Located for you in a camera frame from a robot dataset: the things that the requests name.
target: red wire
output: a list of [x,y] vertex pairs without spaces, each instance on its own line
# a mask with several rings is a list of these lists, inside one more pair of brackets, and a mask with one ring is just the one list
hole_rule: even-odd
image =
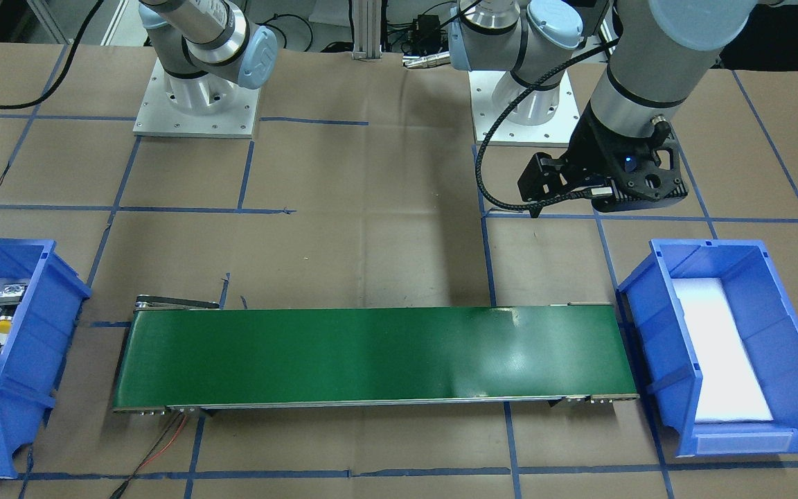
[[175,440],[177,440],[177,435],[180,435],[181,430],[183,430],[184,426],[186,426],[186,420],[187,419],[188,419],[188,417],[186,415],[184,415],[184,419],[181,420],[180,426],[177,427],[177,431],[174,433],[174,436],[171,437],[171,440],[168,440],[168,443],[165,444],[165,446],[159,452],[157,452],[156,454],[152,455],[152,457],[150,457],[146,461],[141,462],[140,466],[137,467],[138,471],[140,471],[144,466],[146,466],[150,462],[155,461],[155,459],[158,458],[160,455],[165,454],[165,451],[168,450],[169,446],[171,446],[171,444],[173,444],[175,442]]

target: metal mounting plate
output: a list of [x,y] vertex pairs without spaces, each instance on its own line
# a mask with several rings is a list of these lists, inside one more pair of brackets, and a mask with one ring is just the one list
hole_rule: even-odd
[[[495,91],[497,82],[504,75],[504,71],[471,71],[470,96],[472,101],[472,123],[474,123],[476,143],[482,142],[482,137],[504,111],[497,110],[491,103],[491,94]],[[560,104],[552,119],[542,125],[525,126],[504,120],[492,137],[491,144],[498,146],[544,146],[544,148],[566,148],[571,132],[580,118],[577,112],[577,103],[574,101],[574,91],[568,73],[562,76],[560,82]]]
[[149,137],[208,137],[210,139],[252,139],[257,121],[259,89],[237,88],[230,107],[219,114],[190,116],[178,110],[165,93],[165,70],[156,60],[137,121],[135,135]]

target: yellow push button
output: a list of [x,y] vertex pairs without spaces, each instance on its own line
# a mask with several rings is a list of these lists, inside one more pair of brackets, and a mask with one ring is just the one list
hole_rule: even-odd
[[7,335],[10,332],[10,320],[0,320],[0,334]]

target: metal post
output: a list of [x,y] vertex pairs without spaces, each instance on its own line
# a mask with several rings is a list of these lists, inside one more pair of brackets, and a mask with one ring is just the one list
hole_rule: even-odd
[[353,2],[353,59],[380,59],[381,0]]
[[51,13],[51,9],[45,0],[26,0],[26,4],[33,10],[36,19],[39,19],[39,24],[42,25],[42,28],[55,42],[61,45],[69,43],[67,36],[64,35],[63,30],[58,26],[57,20],[54,19],[54,14]]

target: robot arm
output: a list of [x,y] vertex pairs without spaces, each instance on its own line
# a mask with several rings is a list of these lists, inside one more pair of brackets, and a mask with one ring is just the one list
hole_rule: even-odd
[[[554,159],[539,152],[523,171],[522,199],[539,202],[583,187],[610,187],[611,195],[592,199],[598,211],[681,201],[688,191],[669,120],[755,5],[756,0],[618,0],[623,37],[566,154]],[[530,212],[536,217],[540,211]]]
[[257,89],[276,64],[276,35],[229,0],[141,0],[140,17],[171,76],[212,73]]

